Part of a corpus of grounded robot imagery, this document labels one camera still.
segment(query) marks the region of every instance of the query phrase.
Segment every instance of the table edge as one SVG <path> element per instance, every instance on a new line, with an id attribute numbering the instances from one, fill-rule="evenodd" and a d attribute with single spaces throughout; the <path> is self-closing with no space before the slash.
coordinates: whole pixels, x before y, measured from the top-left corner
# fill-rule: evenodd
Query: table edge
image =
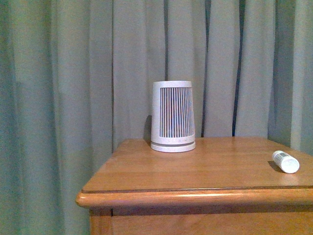
<path id="1" fill-rule="evenodd" d="M 80 192 L 76 203 L 84 208 L 170 207 L 201 205 L 313 205 L 313 187 L 214 188 L 173 191 Z"/>

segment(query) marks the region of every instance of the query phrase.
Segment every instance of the white cylindrical device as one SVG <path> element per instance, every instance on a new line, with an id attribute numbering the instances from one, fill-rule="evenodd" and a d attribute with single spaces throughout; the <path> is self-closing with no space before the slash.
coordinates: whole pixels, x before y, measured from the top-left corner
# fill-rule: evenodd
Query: white cylindrical device
<path id="1" fill-rule="evenodd" d="M 276 165 L 285 173 L 295 173 L 300 167 L 296 158 L 283 151 L 275 151 L 272 157 Z"/>
<path id="2" fill-rule="evenodd" d="M 185 152 L 195 146 L 191 82 L 154 82 L 151 148 L 161 152 Z"/>

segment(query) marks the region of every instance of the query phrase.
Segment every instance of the wooden drawer front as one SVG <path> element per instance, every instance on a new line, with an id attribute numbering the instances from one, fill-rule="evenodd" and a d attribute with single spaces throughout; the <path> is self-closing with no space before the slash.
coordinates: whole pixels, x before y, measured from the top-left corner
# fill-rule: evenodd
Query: wooden drawer front
<path id="1" fill-rule="evenodd" d="M 112 217 L 114 235 L 311 235 L 313 212 Z"/>

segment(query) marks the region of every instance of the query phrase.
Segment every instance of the curtain fold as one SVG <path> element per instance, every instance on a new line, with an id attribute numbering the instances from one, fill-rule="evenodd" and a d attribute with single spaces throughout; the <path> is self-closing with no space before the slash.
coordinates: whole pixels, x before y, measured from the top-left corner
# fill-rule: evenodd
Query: curtain fold
<path id="1" fill-rule="evenodd" d="M 49 1 L 10 1 L 23 234 L 61 233 Z"/>
<path id="2" fill-rule="evenodd" d="M 309 0 L 0 8 L 0 233 L 88 234 L 76 194 L 124 139 L 150 137 L 155 81 L 193 82 L 197 137 L 235 130 L 313 154 Z"/>
<path id="3" fill-rule="evenodd" d="M 239 2 L 212 1 L 208 33 L 204 136 L 232 136 L 240 47 Z"/>
<path id="4" fill-rule="evenodd" d="M 246 0 L 236 136 L 268 136 L 275 1 Z"/>

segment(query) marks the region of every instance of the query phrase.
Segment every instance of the white base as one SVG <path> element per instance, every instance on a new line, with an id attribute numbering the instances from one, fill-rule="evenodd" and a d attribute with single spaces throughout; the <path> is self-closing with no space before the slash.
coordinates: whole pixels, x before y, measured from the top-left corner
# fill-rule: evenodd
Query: white base
<path id="1" fill-rule="evenodd" d="M 196 143 L 193 141 L 186 144 L 161 144 L 151 142 L 151 148 L 166 153 L 179 153 L 193 150 L 196 147 Z"/>

